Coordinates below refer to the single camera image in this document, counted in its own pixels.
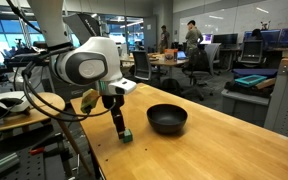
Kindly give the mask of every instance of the chair backrest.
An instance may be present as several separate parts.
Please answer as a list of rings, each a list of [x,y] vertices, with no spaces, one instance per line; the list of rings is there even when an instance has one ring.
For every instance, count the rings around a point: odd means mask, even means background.
[[[214,69],[213,69],[213,62],[215,60],[215,57],[217,55],[217,52],[219,51],[220,43],[212,43],[205,46],[205,52],[207,53],[207,58],[209,61],[210,66],[210,72],[211,75],[214,75]]]
[[[242,55],[239,62],[260,64],[262,62],[263,41],[248,40],[243,42]]]
[[[135,72],[134,77],[141,80],[150,80],[152,67],[146,51],[133,51]]]

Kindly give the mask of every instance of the office chair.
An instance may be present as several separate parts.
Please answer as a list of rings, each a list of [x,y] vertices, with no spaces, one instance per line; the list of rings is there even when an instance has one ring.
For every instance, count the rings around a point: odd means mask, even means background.
[[[243,42],[242,54],[238,58],[238,63],[246,67],[255,67],[266,62],[263,57],[263,41],[262,40],[248,40]]]
[[[194,48],[189,52],[189,62],[186,67],[182,69],[182,72],[190,78],[191,88],[184,90],[182,95],[187,95],[189,92],[193,91],[197,93],[200,101],[204,100],[204,95],[200,91],[200,86],[207,86],[206,80],[213,77],[211,69],[213,69],[213,60],[207,57],[207,53],[198,48]],[[210,88],[211,96],[213,95],[213,88]]]
[[[213,62],[212,63],[213,65],[220,63],[219,59],[215,60],[215,58],[218,57],[220,45],[221,45],[220,43],[212,43],[212,44],[208,44],[205,46],[204,50],[207,53],[207,58]],[[221,73],[220,71],[214,72],[213,65],[210,64],[210,71],[211,71],[212,76],[214,76],[214,74],[220,75],[220,73]]]
[[[153,72],[150,60],[146,51],[133,51],[133,57],[135,62],[134,77],[143,82],[148,82],[148,84],[154,86],[153,79],[158,79],[158,84],[155,86],[160,86],[160,80],[157,72]]]

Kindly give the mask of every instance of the lab floor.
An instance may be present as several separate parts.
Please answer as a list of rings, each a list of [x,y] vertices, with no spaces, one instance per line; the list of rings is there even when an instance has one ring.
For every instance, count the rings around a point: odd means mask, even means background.
[[[180,83],[181,87],[185,90],[187,88],[190,87],[189,85],[189,78],[186,77],[180,68],[173,68],[173,78],[175,78],[176,80],[178,80],[178,82]],[[205,95],[204,101],[200,101],[198,99],[198,97],[192,93],[192,94],[188,94],[187,96],[185,96],[186,99],[199,103],[201,105],[204,105],[206,107],[209,107],[211,109],[215,109],[218,111],[221,111],[222,108],[222,97],[221,97],[221,91],[224,88],[224,85],[227,81],[232,80],[233,78],[233,74],[231,72],[222,72],[220,74],[220,76],[215,75],[213,78],[211,78],[210,80],[207,80],[207,84],[209,87],[213,88],[213,96],[209,95],[209,90],[207,90],[207,88],[205,90],[203,90],[202,88],[202,92]],[[67,107],[67,110],[70,112],[73,112],[73,109],[71,107]],[[53,120],[52,124],[54,125],[54,129],[55,132],[60,132],[61,129],[58,126],[58,124]],[[91,170],[93,171],[93,166],[92,166],[92,161],[91,161],[91,157],[88,154],[89,151],[89,146],[88,146],[88,142],[86,140],[86,137],[81,129],[80,124],[77,123],[66,123],[66,125],[69,127],[69,130],[71,131],[77,145],[79,146],[79,148],[82,151],[82,155],[86,158],[87,163],[89,164]],[[40,124],[36,124],[36,125],[32,125],[31,128],[34,129],[38,126],[41,126]],[[14,131],[14,134],[18,134],[20,133],[20,129],[16,129]],[[77,167],[78,161],[77,161],[77,155],[75,154],[73,148],[70,146],[70,144],[68,142],[66,142],[66,146],[70,148],[70,152],[73,154],[73,158],[70,159],[70,165],[73,168]],[[80,180],[95,180],[95,176],[94,176],[94,172],[92,176],[88,176],[88,174],[86,173],[85,169],[83,168],[82,164],[80,163],[80,167],[79,167],[79,174],[76,174],[76,170],[73,171],[73,174],[76,175],[76,179],[80,179]]]

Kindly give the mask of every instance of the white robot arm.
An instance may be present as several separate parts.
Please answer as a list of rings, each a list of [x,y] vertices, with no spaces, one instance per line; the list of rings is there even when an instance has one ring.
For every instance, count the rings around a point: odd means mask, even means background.
[[[63,0],[28,0],[49,51],[72,46],[65,30]],[[53,72],[63,81],[76,85],[96,82],[101,95],[124,95],[136,83],[123,78],[115,42],[105,37],[91,37],[81,47],[60,54]]]

